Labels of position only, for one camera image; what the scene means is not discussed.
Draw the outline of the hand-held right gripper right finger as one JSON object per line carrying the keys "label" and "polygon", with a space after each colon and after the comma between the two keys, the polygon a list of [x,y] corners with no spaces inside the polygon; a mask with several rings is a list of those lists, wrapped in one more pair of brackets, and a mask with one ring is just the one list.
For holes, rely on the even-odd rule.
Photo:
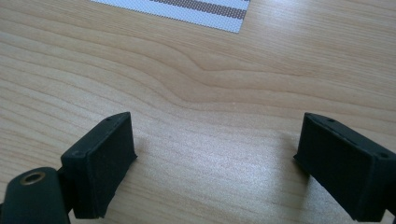
{"label": "hand-held right gripper right finger", "polygon": [[359,222],[396,220],[396,153],[341,122],[306,113],[294,159]]}

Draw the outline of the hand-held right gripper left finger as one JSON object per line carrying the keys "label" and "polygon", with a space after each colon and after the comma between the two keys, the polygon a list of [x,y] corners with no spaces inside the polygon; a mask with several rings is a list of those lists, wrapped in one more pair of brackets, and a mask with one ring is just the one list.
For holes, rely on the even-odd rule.
{"label": "hand-held right gripper left finger", "polygon": [[136,158],[131,114],[103,119],[61,157],[66,209],[81,219],[104,217]]}

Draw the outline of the white brown striped woven mat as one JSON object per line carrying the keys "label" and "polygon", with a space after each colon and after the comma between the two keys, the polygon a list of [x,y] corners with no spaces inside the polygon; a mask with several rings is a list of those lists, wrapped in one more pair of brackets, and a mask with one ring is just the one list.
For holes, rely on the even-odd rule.
{"label": "white brown striped woven mat", "polygon": [[238,34],[250,0],[91,0]]}

